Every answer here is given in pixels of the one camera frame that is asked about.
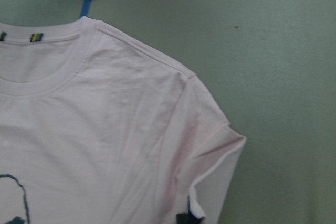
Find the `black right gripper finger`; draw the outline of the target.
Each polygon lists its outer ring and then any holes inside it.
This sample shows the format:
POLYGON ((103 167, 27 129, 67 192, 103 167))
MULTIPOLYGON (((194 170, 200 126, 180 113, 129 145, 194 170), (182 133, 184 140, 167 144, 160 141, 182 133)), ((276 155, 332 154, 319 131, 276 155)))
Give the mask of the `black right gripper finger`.
POLYGON ((176 211, 175 219, 176 223, 200 224, 204 223, 206 214, 196 198, 187 197, 176 211))

